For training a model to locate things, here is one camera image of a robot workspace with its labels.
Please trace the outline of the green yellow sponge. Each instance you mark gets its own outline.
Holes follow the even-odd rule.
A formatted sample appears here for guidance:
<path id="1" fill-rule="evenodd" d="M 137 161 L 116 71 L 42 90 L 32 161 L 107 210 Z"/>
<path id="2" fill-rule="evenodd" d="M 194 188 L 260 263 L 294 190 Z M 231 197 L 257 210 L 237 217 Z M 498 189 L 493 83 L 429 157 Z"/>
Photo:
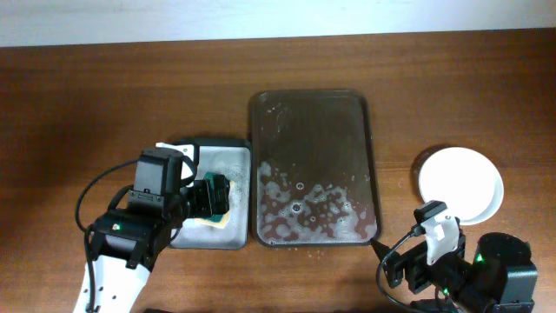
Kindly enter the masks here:
<path id="1" fill-rule="evenodd" d="M 214 183 L 213 183 L 213 176 L 214 175 L 216 175 L 216 173 L 207 172 L 205 174 L 204 178 L 203 178 L 203 179 L 208 179 L 211 182 L 213 191 L 214 191 Z M 230 191 L 234 187 L 234 184 L 235 183 L 233 181 L 230 181 Z M 194 218 L 194 220 L 197 223 L 200 223 L 200 224 L 205 224 L 205 225 L 208 225 L 208 226 L 211 226 L 211 227 L 216 227 L 218 229 L 223 229 L 226 226 L 226 224 L 228 223 L 229 211 L 224 215 L 214 215 L 211 218 Z"/>

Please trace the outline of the cream white plate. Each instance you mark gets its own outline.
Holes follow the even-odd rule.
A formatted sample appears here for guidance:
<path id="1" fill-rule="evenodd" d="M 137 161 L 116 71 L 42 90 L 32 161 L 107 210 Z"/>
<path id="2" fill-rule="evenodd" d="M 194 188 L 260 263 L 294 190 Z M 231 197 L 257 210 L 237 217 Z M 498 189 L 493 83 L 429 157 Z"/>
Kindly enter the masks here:
<path id="1" fill-rule="evenodd" d="M 438 200 L 465 226 L 483 223 L 500 209 L 505 187 L 494 163 L 476 150 L 450 146 L 429 153 L 416 170 L 424 202 Z"/>

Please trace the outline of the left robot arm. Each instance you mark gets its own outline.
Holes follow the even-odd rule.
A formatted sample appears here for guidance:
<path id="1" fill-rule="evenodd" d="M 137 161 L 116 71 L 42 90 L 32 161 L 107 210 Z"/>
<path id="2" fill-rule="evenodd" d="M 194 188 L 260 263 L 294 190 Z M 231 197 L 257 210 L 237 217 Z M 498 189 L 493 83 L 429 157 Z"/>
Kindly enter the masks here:
<path id="1" fill-rule="evenodd" d="M 184 221 L 228 213 L 230 181 L 223 174 L 198 177 L 199 161 L 195 143 L 159 143 L 132 160 L 134 182 L 80 227 L 86 265 L 76 312 L 130 311 Z"/>

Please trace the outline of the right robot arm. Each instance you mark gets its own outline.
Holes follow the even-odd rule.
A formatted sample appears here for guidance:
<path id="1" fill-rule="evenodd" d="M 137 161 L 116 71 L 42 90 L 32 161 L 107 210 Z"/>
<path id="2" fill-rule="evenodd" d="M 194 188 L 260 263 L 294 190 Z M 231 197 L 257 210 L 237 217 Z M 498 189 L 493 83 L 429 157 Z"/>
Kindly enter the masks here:
<path id="1" fill-rule="evenodd" d="M 408 239 L 409 236 L 404 236 L 392 248 L 372 242 L 379 258 L 376 272 L 379 291 L 400 309 L 407 312 L 533 311 L 539 272 L 528 243 L 506 233 L 486 233 L 479 239 L 469 263 L 465 260 L 466 237 L 461 234 L 455 251 L 429 265 L 425 242 L 403 254 L 397 252 Z M 408 289 L 415 295 L 434 286 L 434 298 L 403 303 L 384 290 L 381 274 L 392 289 L 407 281 Z"/>

